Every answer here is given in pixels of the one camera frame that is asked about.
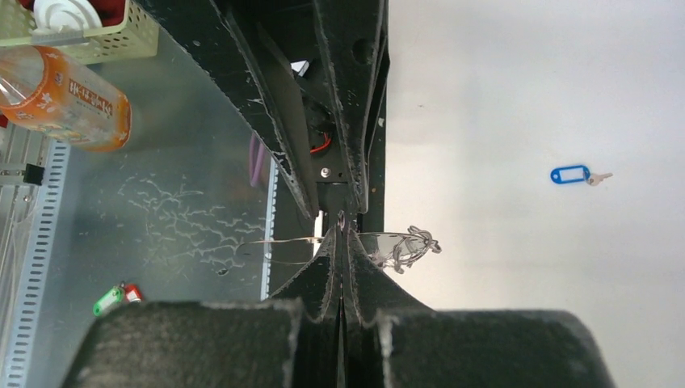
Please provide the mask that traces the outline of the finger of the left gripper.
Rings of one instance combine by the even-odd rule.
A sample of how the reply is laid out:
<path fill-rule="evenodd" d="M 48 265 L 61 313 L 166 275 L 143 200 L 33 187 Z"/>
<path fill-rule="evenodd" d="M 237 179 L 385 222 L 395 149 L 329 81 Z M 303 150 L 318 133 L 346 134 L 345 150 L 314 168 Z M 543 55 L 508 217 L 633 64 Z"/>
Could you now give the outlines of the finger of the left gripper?
<path fill-rule="evenodd" d="M 256 1 L 143 1 L 237 109 L 275 159 L 303 216 L 319 210 L 308 129 L 292 68 L 258 20 Z"/>
<path fill-rule="evenodd" d="M 384 56 L 387 1 L 314 1 L 317 45 L 357 213 L 368 211 L 364 145 Z"/>

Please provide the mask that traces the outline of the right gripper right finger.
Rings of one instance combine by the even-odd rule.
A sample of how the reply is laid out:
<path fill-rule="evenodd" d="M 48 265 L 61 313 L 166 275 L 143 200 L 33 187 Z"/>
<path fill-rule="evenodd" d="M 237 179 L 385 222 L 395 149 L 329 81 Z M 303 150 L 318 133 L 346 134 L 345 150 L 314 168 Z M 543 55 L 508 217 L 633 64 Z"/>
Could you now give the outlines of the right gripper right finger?
<path fill-rule="evenodd" d="M 433 310 L 346 238 L 345 303 L 360 328 L 352 387 L 612 387 L 586 326 L 564 310 Z"/>

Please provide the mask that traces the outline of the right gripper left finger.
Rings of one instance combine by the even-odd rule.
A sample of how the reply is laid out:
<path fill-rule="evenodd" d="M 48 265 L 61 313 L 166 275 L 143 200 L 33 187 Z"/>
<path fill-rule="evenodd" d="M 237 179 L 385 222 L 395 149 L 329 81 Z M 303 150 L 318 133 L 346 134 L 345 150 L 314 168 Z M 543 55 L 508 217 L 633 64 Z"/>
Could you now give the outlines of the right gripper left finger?
<path fill-rule="evenodd" d="M 143 302 L 91 325 L 65 387 L 340 387 L 339 228 L 261 302 Z"/>

